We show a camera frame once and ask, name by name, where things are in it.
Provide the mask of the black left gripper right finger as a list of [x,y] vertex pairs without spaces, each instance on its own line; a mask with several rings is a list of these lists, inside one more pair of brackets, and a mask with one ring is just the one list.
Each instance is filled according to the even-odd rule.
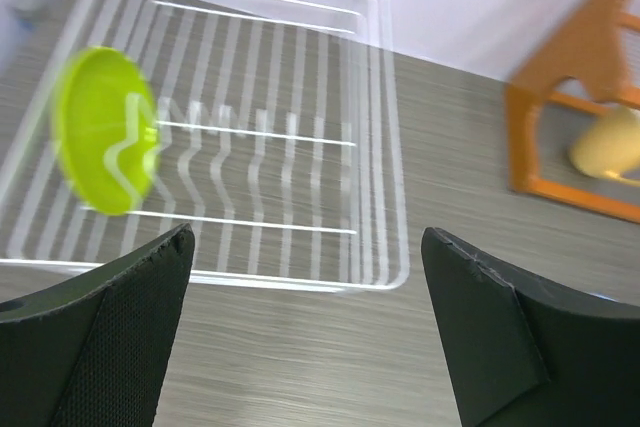
[[581,292],[440,228],[426,282],[465,426],[635,426],[639,309]]

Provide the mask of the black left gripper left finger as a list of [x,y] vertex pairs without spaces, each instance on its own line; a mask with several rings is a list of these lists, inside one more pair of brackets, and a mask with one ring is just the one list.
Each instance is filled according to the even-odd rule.
[[181,224],[1,305],[4,426],[153,424],[191,273]]

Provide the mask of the lime green plate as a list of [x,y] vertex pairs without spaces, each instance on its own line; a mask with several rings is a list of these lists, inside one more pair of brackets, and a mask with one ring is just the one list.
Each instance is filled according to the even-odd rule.
[[159,163],[157,107],[139,65],[106,46],[74,54],[50,116],[58,166],[72,192],[108,216],[135,210]]

